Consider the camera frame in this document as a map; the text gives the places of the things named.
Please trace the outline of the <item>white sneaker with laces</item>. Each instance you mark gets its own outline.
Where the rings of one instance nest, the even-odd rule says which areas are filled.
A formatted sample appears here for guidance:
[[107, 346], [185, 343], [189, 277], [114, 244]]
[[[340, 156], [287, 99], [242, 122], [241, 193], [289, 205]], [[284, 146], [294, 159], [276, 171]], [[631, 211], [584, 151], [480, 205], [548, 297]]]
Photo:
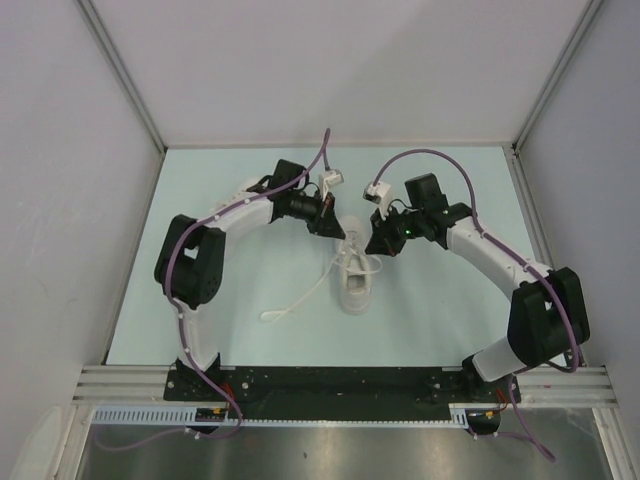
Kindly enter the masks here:
[[316, 284], [290, 306], [262, 312], [259, 315], [261, 322], [274, 322], [291, 314], [315, 294], [334, 268], [338, 270], [338, 297], [342, 310], [349, 315], [360, 315], [367, 310], [372, 298], [373, 278], [382, 269], [382, 261], [365, 252], [368, 230], [356, 216], [342, 216], [339, 223], [346, 238], [335, 241], [335, 252]]

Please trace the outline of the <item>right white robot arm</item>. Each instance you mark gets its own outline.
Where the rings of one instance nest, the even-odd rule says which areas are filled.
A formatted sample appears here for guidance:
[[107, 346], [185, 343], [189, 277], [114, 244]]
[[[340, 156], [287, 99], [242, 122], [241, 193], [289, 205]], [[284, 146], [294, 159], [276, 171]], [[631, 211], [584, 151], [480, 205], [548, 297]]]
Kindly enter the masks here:
[[377, 209], [371, 215], [369, 255], [395, 257], [406, 242], [424, 238], [473, 265], [509, 300], [503, 338], [462, 363], [463, 393], [473, 401], [493, 394], [498, 381], [536, 368], [566, 351], [578, 353], [590, 337], [578, 275], [528, 260], [491, 235], [464, 203], [450, 204], [433, 174], [406, 181], [410, 204], [393, 207], [391, 188], [370, 183], [364, 198]]

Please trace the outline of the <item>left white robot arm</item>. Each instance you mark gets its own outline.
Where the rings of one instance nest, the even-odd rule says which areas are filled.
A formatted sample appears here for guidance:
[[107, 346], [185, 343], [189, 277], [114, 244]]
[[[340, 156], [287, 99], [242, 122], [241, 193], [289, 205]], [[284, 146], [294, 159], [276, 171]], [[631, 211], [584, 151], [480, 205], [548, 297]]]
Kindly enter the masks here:
[[154, 279], [176, 310], [179, 359], [191, 368], [185, 385], [197, 398], [210, 399], [221, 387], [220, 374], [210, 368], [219, 359], [219, 348], [212, 338], [211, 316], [204, 310], [222, 285], [225, 259], [244, 235], [284, 217], [303, 221], [312, 235], [345, 239], [330, 192], [343, 182], [339, 170], [325, 169], [316, 191], [308, 195], [308, 172], [281, 159], [273, 173], [248, 180], [210, 218], [177, 215], [172, 219]]

